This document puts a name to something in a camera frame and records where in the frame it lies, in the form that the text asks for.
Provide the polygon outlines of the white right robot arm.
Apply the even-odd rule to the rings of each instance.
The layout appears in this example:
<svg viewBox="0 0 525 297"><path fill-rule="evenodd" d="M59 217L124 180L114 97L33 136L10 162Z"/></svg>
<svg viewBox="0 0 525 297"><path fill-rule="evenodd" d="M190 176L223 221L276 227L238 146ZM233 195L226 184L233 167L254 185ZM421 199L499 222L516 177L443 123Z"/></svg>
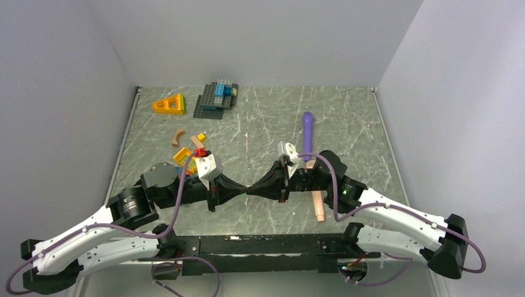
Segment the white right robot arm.
<svg viewBox="0 0 525 297"><path fill-rule="evenodd" d="M347 166L330 150L317 154L311 169L299 168L298 163L296 154L282 155L259 181L248 186L247 194L285 202L290 192L326 191L324 203L336 211L336 221L360 217L392 228L380 231L349 223L341 240L347 256L394 254L422 261L443 277L462 277L468 237L464 218L455 213L431 215L387 198L346 176Z"/></svg>

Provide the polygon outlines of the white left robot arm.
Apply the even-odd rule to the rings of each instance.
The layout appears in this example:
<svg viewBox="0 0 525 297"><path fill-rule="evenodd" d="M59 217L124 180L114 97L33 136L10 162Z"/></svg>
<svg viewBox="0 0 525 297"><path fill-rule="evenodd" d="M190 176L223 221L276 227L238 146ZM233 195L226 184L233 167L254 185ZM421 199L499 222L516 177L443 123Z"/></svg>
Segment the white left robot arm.
<svg viewBox="0 0 525 297"><path fill-rule="evenodd" d="M24 241L20 247L28 265L22 276L24 291L50 295L122 262L185 255L174 221L159 223L152 231L139 228L156 222L160 209L177 212L183 204L203 200L214 209L246 192L246 186L226 177L210 158L204 158L203 164L204 177L194 178L174 165L156 164L78 225L54 238Z"/></svg>

